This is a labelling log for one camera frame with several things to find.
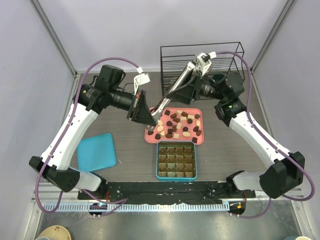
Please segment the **stainless steel tongs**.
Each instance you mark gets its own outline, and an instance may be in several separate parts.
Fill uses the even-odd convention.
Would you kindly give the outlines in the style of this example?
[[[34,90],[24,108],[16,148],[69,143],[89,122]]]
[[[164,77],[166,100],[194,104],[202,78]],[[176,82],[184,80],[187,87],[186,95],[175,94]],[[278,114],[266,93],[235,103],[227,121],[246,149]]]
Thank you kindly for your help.
[[[164,111],[164,108],[171,101],[169,99],[169,94],[173,93],[174,91],[180,90],[184,85],[187,86],[189,84],[189,82],[186,82],[186,79],[193,72],[195,67],[196,67],[196,63],[193,60],[189,61],[186,65],[186,67],[181,72],[181,74],[178,76],[178,78],[173,83],[172,87],[162,97],[160,102],[151,110],[151,115],[155,119],[156,122],[160,119],[160,117]]]

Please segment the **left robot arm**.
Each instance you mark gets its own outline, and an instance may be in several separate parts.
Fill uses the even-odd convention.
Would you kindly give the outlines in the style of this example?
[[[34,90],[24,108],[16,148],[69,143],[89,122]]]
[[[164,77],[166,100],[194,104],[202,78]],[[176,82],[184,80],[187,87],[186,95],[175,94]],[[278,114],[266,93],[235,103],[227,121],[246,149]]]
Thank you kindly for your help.
[[[72,156],[89,126],[103,109],[111,106],[127,112],[127,119],[147,126],[156,126],[146,101],[146,92],[138,87],[150,82],[141,68],[133,79],[134,92],[119,88],[125,77],[123,69],[103,65],[94,84],[83,84],[58,134],[41,156],[33,156],[29,165],[42,178],[63,192],[85,189],[100,200],[107,192],[105,179],[92,172],[83,172],[70,166]]]

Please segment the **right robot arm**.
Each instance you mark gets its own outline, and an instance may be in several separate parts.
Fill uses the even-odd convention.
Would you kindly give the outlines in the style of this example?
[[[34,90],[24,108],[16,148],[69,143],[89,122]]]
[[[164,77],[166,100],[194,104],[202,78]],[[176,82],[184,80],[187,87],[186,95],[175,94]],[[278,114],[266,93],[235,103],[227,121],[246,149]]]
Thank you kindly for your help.
[[[240,171],[226,184],[226,193],[233,198],[244,190],[263,191],[272,199],[285,196],[303,182],[305,157],[291,152],[273,139],[248,111],[240,95],[245,91],[243,78],[237,72],[207,76],[188,73],[175,77],[167,89],[170,100],[190,104],[199,96],[218,100],[214,107],[219,120],[239,134],[257,153],[266,170],[263,173]]]

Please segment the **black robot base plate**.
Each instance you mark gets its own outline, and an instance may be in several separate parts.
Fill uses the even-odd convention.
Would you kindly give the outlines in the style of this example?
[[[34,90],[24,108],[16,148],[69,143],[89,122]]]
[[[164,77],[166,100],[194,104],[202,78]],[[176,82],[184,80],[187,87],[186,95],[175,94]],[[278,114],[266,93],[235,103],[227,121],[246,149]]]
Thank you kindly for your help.
[[[253,199],[253,190],[233,189],[227,182],[109,182],[99,199],[127,199],[130,205],[220,204],[226,199]]]

